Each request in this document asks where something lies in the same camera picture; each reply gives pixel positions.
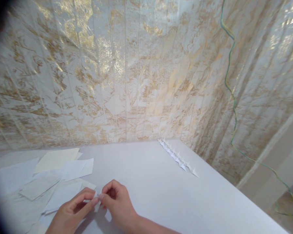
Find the hand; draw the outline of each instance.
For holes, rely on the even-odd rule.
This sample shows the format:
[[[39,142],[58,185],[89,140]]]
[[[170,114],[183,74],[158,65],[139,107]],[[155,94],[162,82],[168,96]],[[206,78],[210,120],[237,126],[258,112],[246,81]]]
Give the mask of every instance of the hand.
[[[94,195],[94,190],[84,188],[72,200],[64,203],[54,216],[46,234],[75,233],[78,224],[99,202]]]
[[[112,180],[102,189],[101,203],[111,212],[114,223],[126,233],[133,231],[139,216],[133,208],[126,187]]]

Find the wallpaper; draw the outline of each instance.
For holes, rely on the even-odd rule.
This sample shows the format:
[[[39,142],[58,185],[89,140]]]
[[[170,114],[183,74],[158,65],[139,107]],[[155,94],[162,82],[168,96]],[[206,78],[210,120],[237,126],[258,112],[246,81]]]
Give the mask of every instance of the wallpaper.
[[[0,151],[176,137],[234,185],[222,0],[22,0],[0,24]],[[226,0],[235,145],[293,113],[293,0]]]

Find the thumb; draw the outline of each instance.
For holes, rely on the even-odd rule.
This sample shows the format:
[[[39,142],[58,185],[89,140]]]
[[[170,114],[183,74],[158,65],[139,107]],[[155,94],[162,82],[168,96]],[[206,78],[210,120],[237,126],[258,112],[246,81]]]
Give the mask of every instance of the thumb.
[[[113,207],[115,200],[113,200],[108,194],[101,193],[99,199],[103,205],[105,205],[109,210]]]
[[[99,202],[99,199],[93,198],[89,201],[80,211],[77,212],[76,216],[80,221],[95,207],[95,205]]]

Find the green wire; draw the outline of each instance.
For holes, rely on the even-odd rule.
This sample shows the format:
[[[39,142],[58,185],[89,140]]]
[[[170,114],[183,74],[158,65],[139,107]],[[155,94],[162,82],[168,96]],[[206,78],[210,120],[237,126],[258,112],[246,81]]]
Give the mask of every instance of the green wire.
[[[234,95],[233,95],[232,90],[230,89],[230,87],[229,87],[228,84],[227,84],[227,76],[228,76],[228,73],[229,73],[229,68],[230,68],[230,63],[231,63],[231,53],[232,53],[233,48],[235,47],[235,37],[234,37],[234,35],[232,35],[230,32],[228,32],[228,28],[227,28],[227,27],[223,24],[223,22],[222,22],[222,16],[223,16],[223,11],[224,11],[224,4],[225,4],[225,0],[224,0],[223,3],[222,3],[221,17],[220,17],[220,25],[221,25],[221,27],[223,28],[223,30],[227,33],[227,35],[228,35],[229,37],[231,37],[231,39],[234,41],[234,43],[233,43],[233,45],[232,45],[232,47],[231,47],[231,50],[230,50],[230,52],[229,52],[229,62],[228,62],[228,68],[227,68],[226,77],[225,77],[225,86],[226,86],[227,89],[231,92],[231,96],[232,96],[232,98],[233,98],[233,100],[234,100],[234,104],[233,104],[233,112],[234,112],[234,115],[235,115],[235,124],[234,124],[234,130],[233,130],[232,139],[231,139],[231,145],[232,145],[237,151],[239,151],[241,154],[243,154],[247,159],[249,159],[249,160],[251,160],[251,161],[254,161],[255,163],[259,163],[259,164],[261,164],[261,165],[263,165],[263,166],[269,168],[270,170],[272,170],[272,172],[276,175],[277,179],[278,179],[279,181],[281,181],[281,182],[287,187],[288,192],[291,194],[292,199],[293,199],[293,193],[292,193],[291,188],[290,188],[290,187],[289,187],[289,186],[288,186],[288,185],[287,185],[287,184],[286,184],[286,183],[285,183],[285,182],[284,182],[284,181],[278,176],[278,174],[276,173],[276,171],[275,171],[274,169],[272,169],[271,167],[267,166],[266,164],[263,164],[263,163],[261,163],[261,162],[258,162],[258,161],[254,160],[254,159],[252,159],[252,158],[249,158],[246,154],[244,154],[240,149],[236,148],[236,147],[234,146],[234,144],[233,144],[233,140],[234,140],[234,137],[235,137],[235,134],[236,134],[236,127],[237,127],[237,123],[238,123],[238,120],[237,120],[237,113],[236,113],[236,110],[235,110],[237,101],[236,101],[236,99],[235,99],[235,97],[234,97]],[[279,212],[278,209],[277,209],[277,206],[276,206],[275,210],[276,210],[276,212],[278,212],[278,213],[281,214],[281,215],[293,216],[293,214],[287,214],[287,213]]]

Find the forearm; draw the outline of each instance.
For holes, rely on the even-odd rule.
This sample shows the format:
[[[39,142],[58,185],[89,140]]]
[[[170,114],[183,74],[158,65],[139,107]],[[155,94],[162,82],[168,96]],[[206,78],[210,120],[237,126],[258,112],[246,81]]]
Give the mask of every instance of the forearm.
[[[178,234],[179,232],[173,231],[169,228],[161,226],[153,221],[139,216],[133,226],[126,232],[129,234]]]

